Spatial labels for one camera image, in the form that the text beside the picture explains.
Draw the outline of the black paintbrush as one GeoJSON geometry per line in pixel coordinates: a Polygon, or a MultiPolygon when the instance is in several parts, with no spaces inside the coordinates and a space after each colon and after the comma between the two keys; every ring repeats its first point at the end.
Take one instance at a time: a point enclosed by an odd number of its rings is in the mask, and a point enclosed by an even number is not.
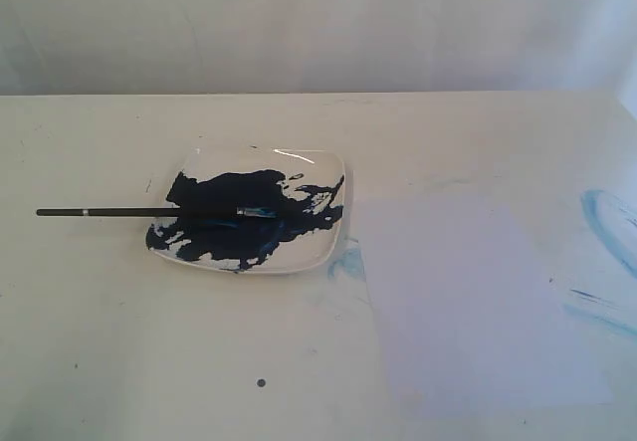
{"type": "Polygon", "coordinates": [[[264,208],[39,208],[39,217],[113,217],[113,218],[264,218],[276,219],[279,214],[264,208]]]}

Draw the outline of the white paper sheet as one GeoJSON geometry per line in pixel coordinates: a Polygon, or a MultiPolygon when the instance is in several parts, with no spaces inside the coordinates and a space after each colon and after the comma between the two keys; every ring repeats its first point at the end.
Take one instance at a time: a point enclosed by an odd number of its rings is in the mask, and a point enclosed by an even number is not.
{"type": "Polygon", "coordinates": [[[377,199],[358,207],[355,225],[404,412],[434,418],[611,400],[507,210],[465,194],[377,199]]]}

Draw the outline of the white square plate blue paint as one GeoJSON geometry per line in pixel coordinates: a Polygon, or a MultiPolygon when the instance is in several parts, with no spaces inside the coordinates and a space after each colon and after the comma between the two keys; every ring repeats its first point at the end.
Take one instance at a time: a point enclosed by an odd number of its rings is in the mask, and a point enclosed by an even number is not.
{"type": "Polygon", "coordinates": [[[197,148],[163,205],[213,217],[155,218],[145,245],[168,261],[217,272],[310,270],[337,247],[347,190],[345,163],[330,151],[197,148]]]}

